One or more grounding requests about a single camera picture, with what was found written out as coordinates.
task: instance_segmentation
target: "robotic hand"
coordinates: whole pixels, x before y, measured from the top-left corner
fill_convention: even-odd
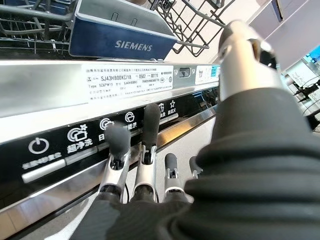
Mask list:
[[[194,203],[155,203],[152,184],[148,201],[121,204],[121,193],[104,193],[71,239],[319,239],[319,139],[284,90],[272,48],[233,21],[222,32],[219,58],[212,140],[191,161],[195,178],[184,186]],[[175,165],[167,167],[167,176],[176,176]],[[171,192],[183,196],[178,185]]]

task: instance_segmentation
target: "control button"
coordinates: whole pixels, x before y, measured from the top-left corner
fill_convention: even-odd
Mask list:
[[[131,123],[135,120],[135,115],[132,111],[130,111],[124,116],[124,119],[127,123]]]
[[[32,154],[43,154],[49,148],[48,140],[36,137],[35,140],[29,143],[29,151]]]
[[[167,117],[160,119],[160,125],[161,124],[165,124],[166,122],[168,122],[168,118]]]
[[[66,162],[64,159],[60,159],[59,161],[55,161],[46,166],[40,167],[36,170],[30,171],[28,173],[23,174],[22,180],[25,184],[28,184],[34,180],[37,180],[47,174],[50,174],[58,169],[61,169],[66,166]]]
[[[109,127],[111,125],[114,125],[114,124],[115,124],[114,121],[111,121],[109,118],[104,118],[100,122],[100,129],[101,130],[106,130],[107,127]]]
[[[173,120],[173,119],[177,119],[179,117],[179,114],[178,113],[175,113],[175,114],[173,114],[173,115],[171,115],[171,116],[168,116],[168,121],[171,121],[171,120]]]
[[[80,151],[72,156],[67,156],[65,158],[65,163],[67,165],[70,165],[70,164],[73,164],[75,162],[78,162],[86,157],[89,157],[93,154],[96,154],[98,152],[98,148],[96,146],[92,147],[92,148],[89,148],[89,149],[86,149],[86,150],[83,150],[83,151]]]

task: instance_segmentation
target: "metal wire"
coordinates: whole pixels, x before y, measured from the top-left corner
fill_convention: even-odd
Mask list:
[[[26,53],[34,55],[45,53],[50,59],[57,55],[67,56],[71,30],[64,21],[49,18],[37,18],[43,13],[50,13],[52,3],[60,4],[66,10],[72,3],[70,0],[37,0],[31,4],[29,0],[22,1],[22,6],[6,6],[2,9],[15,8],[15,11],[36,11],[36,15],[0,13],[0,51],[11,51],[15,55],[24,56]]]
[[[190,0],[182,0],[184,6],[178,10],[175,3],[177,0],[148,0],[151,3],[151,10],[155,10],[166,21],[173,33],[181,42],[194,43],[198,46],[181,45],[179,48],[173,48],[176,54],[179,54],[184,48],[187,48],[194,57],[198,57],[203,51],[203,47],[208,47],[209,44],[218,36],[221,30],[225,27],[225,23],[221,17],[223,13],[231,6],[235,0],[231,0],[223,8],[213,8],[207,0],[202,0],[198,8],[192,8]],[[204,14],[210,8],[210,15]],[[191,19],[186,19],[187,13],[190,10],[194,12]],[[206,27],[220,26],[220,28],[210,35],[205,36]]]

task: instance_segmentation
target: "dish rack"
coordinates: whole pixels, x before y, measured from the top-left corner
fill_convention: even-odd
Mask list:
[[[195,7],[192,0],[148,0],[179,40],[172,50],[179,54],[186,48],[198,57],[225,26],[222,15],[235,0],[226,5],[224,0],[193,1],[202,3]],[[0,0],[0,58],[92,60],[69,55],[76,5],[77,0]],[[187,11],[192,12],[188,20]],[[210,37],[203,34],[209,25],[220,26]]]

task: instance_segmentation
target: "power button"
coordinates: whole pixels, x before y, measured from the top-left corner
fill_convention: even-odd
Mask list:
[[[29,143],[29,151],[32,154],[43,154],[49,148],[48,140],[44,138],[36,137]]]

